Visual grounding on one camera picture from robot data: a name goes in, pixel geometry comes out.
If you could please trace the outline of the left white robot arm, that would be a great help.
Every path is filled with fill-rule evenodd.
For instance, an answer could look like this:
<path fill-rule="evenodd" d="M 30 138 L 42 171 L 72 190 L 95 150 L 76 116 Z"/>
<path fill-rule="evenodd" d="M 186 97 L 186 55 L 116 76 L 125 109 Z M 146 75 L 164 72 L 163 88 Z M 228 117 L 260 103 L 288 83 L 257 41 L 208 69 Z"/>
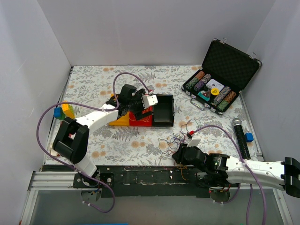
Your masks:
<path fill-rule="evenodd" d="M 137 90 L 136 87 L 125 84 L 119 94 L 114 94 L 97 110 L 75 119 L 66 117 L 60 125 L 52 148 L 84 174 L 83 181 L 88 187 L 96 187 L 100 176 L 96 173 L 97 167 L 87 156 L 89 136 L 128 112 L 132 112 L 136 120 L 141 120 L 150 115 L 143 111 L 157 103 L 157 96 L 152 91 L 146 93 L 145 89 Z"/>

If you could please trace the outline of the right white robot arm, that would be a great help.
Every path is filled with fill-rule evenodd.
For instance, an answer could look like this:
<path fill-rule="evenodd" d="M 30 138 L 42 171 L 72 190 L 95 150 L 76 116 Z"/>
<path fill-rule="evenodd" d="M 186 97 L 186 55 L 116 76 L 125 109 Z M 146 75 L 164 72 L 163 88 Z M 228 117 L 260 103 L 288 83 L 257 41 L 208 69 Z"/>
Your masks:
<path fill-rule="evenodd" d="M 224 187 L 227 184 L 256 184 L 285 191 L 300 197 L 300 163 L 285 157 L 284 161 L 262 162 L 240 159 L 226 154 L 206 154 L 198 147 L 181 144 L 172 155 L 177 164 L 192 165 L 203 175 L 198 183 L 207 187 Z"/>

